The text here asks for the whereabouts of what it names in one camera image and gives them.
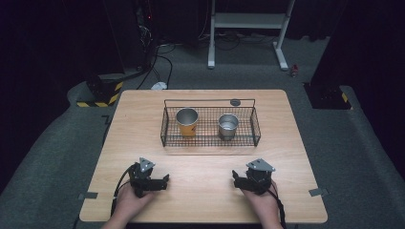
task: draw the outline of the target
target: white stand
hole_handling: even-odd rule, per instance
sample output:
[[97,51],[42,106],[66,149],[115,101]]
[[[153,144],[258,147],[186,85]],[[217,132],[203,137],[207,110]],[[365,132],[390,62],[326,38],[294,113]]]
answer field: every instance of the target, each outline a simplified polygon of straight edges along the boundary
[[215,68],[215,29],[216,28],[250,28],[250,29],[279,29],[279,40],[273,42],[280,68],[288,70],[288,64],[284,58],[281,46],[283,44],[289,18],[295,0],[289,0],[286,13],[216,13],[215,0],[212,0],[211,29],[208,49],[208,69]]

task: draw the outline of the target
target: yellow and black tape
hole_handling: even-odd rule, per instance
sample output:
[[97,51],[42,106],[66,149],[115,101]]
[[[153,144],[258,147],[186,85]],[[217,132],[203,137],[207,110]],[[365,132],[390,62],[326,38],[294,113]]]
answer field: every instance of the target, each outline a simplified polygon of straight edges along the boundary
[[119,91],[122,88],[123,82],[116,84],[113,94],[105,101],[76,101],[78,107],[111,107],[113,106],[119,96]]
[[344,101],[345,103],[348,103],[348,102],[349,102],[349,99],[348,99],[348,97],[346,96],[345,93],[342,93],[342,98],[343,98],[343,101]]

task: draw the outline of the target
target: hand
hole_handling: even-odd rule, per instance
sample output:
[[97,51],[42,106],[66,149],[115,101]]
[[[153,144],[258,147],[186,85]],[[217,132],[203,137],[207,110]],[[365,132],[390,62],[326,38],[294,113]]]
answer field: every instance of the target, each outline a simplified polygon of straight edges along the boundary
[[[273,194],[276,194],[277,185],[273,180],[271,182],[273,185],[271,185],[269,190]],[[283,229],[279,220],[279,208],[277,205],[277,200],[270,193],[265,192],[258,196],[247,190],[241,189],[241,191],[249,200],[253,211],[258,216],[264,229]]]
[[125,228],[126,224],[155,197],[154,192],[145,192],[143,198],[135,196],[131,184],[122,185],[118,192],[116,210],[102,228]]

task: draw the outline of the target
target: wire basket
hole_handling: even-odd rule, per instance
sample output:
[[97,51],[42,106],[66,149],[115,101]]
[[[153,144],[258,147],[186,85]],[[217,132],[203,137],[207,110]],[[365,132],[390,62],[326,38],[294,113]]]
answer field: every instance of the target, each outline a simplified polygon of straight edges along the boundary
[[[161,143],[163,147],[257,146],[261,134],[254,104],[254,99],[165,99]],[[193,137],[183,137],[176,121],[177,111],[184,107],[192,107],[199,113],[196,135]],[[219,118],[224,114],[233,114],[239,119],[235,136],[230,140],[223,140],[219,136]]]

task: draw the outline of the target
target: cup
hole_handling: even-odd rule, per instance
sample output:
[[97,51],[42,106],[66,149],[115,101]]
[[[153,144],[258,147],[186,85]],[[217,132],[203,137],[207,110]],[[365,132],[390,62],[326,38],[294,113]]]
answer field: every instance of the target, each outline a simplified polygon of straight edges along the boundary
[[221,115],[219,122],[219,136],[222,140],[231,140],[236,133],[239,119],[234,114]]
[[178,123],[181,135],[185,137],[196,135],[198,120],[199,114],[192,108],[181,108],[176,113],[176,121]]

